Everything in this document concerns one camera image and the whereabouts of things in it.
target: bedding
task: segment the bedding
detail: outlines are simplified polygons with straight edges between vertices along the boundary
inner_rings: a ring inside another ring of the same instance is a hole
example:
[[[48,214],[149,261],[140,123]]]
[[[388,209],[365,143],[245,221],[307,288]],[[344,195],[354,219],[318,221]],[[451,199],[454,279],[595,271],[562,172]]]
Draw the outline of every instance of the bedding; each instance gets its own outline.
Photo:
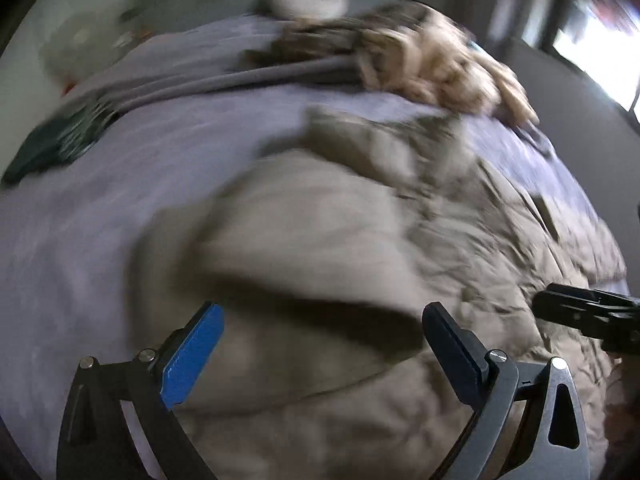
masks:
[[[252,52],[259,64],[351,53],[367,89],[469,114],[493,115],[504,103],[509,124],[538,123],[516,75],[420,2],[377,7],[356,18],[297,20],[268,51]]]
[[[2,183],[12,186],[29,173],[72,163],[84,155],[117,118],[117,113],[100,100],[88,100],[60,110],[27,136],[4,170]]]
[[[332,8],[331,14],[316,17],[337,17],[347,11],[359,14],[400,0],[333,0],[332,4],[329,0],[313,1],[317,9]],[[105,9],[71,16],[40,49],[40,59],[60,88],[68,89],[111,66],[151,35],[189,30],[245,12],[277,16],[272,3],[273,0],[122,0]],[[284,12],[280,18],[293,17],[282,5],[277,8]]]
[[[312,108],[304,149],[264,158],[215,197],[156,219],[135,285],[143,346],[198,297],[226,306],[227,332],[184,407],[213,471],[430,475],[466,420],[431,350],[420,351],[425,298],[488,348],[535,362],[561,354],[599,469],[609,359],[575,330],[536,321],[529,304],[549,282],[623,276],[620,251],[602,221],[514,186],[466,140],[457,116],[377,123]],[[354,320],[366,340],[336,341]],[[429,380],[416,388],[409,374]],[[356,384],[359,406],[343,413]],[[437,426],[417,415],[431,410]],[[341,433],[350,437],[334,440]]]

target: wrinkled fabric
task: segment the wrinkled fabric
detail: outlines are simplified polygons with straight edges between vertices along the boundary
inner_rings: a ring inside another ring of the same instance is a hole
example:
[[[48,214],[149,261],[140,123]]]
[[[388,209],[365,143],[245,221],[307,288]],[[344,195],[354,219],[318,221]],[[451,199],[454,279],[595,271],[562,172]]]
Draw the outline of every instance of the wrinkled fabric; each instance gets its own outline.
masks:
[[[359,18],[299,20],[258,64],[281,64],[355,53],[365,88],[468,114],[493,115],[500,104],[512,126],[538,124],[516,75],[471,46],[470,35],[419,2],[380,7]]]
[[[180,412],[212,470],[226,478],[428,476],[470,415],[430,349],[401,344],[412,326],[419,332],[424,304],[441,301],[488,348],[568,361],[596,474],[610,362],[578,331],[537,321],[529,303],[550,282],[586,286],[589,272],[613,279],[624,269],[606,225],[542,207],[545,197],[471,152],[457,116],[375,123],[315,108],[303,146],[165,213],[171,227],[160,216],[140,253],[148,340],[178,324],[172,312],[188,312],[199,283],[215,283],[208,293],[232,321]],[[176,271],[162,260],[190,263]],[[236,290],[225,303],[230,278]],[[511,434],[516,425],[513,413]]]
[[[90,99],[58,111],[27,136],[2,174],[6,186],[30,173],[71,164],[104,135],[120,115],[107,102]]]

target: bed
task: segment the bed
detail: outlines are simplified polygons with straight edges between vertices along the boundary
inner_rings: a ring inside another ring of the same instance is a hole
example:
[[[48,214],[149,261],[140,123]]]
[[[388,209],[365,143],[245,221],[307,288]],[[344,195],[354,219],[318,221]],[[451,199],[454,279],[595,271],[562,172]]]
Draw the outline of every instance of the bed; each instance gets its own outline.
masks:
[[[130,280],[134,249],[159,210],[202,199],[257,157],[296,146],[311,104],[372,121],[439,113],[362,92],[352,62],[340,57],[243,71],[241,52],[267,46],[282,26],[254,14],[233,17],[258,0],[224,0],[224,9],[219,0],[174,0],[171,12],[165,1],[137,0],[136,19],[168,34],[67,97],[73,103],[100,92],[124,116],[68,168],[27,177],[0,196],[0,340],[11,356],[0,363],[0,415],[43,478],[54,477],[60,416],[78,359],[128,360],[144,339]],[[368,7],[389,0],[355,1]],[[508,179],[597,219],[541,132],[514,131],[487,117],[464,123],[474,151]],[[591,285],[627,292],[623,280]],[[277,476],[261,467],[255,475]]]

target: metal bolt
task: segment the metal bolt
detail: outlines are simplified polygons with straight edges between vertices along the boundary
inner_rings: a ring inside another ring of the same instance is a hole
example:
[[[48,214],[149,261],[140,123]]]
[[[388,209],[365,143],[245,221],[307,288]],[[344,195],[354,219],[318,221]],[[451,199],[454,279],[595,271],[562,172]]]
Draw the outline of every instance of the metal bolt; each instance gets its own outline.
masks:
[[[138,359],[140,359],[143,363],[150,363],[156,358],[156,351],[151,348],[145,348],[142,352],[138,354]]]
[[[93,365],[94,365],[94,358],[91,356],[83,357],[82,359],[80,359],[80,367],[82,368],[82,370],[88,370]]]
[[[507,354],[502,350],[491,350],[489,352],[489,359],[494,363],[503,363],[507,360]]]
[[[569,366],[561,357],[553,357],[551,359],[551,365],[558,370],[565,370]]]

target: window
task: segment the window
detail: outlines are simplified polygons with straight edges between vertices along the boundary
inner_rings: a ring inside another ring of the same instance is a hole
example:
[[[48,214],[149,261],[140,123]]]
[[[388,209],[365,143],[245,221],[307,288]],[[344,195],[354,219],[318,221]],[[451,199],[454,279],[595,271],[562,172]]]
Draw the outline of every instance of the window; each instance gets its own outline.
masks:
[[[640,120],[640,16],[623,0],[571,0],[554,50]]]

